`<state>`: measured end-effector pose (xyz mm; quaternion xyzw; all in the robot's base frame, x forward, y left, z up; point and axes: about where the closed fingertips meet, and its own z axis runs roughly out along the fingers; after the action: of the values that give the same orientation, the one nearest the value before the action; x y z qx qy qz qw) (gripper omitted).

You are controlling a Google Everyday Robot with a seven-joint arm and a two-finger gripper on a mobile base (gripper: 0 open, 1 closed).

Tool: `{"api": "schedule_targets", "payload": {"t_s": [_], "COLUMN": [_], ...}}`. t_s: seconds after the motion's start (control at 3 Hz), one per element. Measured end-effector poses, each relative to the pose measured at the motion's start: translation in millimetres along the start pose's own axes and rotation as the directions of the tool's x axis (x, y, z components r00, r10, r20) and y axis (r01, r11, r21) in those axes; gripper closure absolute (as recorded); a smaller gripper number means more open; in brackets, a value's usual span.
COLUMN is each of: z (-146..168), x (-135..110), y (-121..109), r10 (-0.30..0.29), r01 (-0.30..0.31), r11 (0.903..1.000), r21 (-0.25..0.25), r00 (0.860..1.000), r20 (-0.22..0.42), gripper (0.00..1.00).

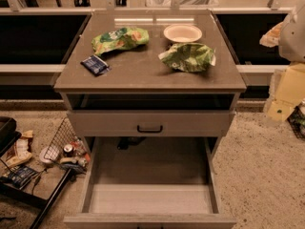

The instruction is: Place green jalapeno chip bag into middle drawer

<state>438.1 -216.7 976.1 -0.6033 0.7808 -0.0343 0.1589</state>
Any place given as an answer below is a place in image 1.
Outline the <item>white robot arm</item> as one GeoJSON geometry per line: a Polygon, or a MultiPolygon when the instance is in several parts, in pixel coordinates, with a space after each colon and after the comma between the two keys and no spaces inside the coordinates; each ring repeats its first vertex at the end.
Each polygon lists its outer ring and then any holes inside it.
{"type": "Polygon", "coordinates": [[[259,40],[265,47],[278,46],[279,55],[290,62],[305,62],[305,0],[299,0],[285,19],[259,40]]]}

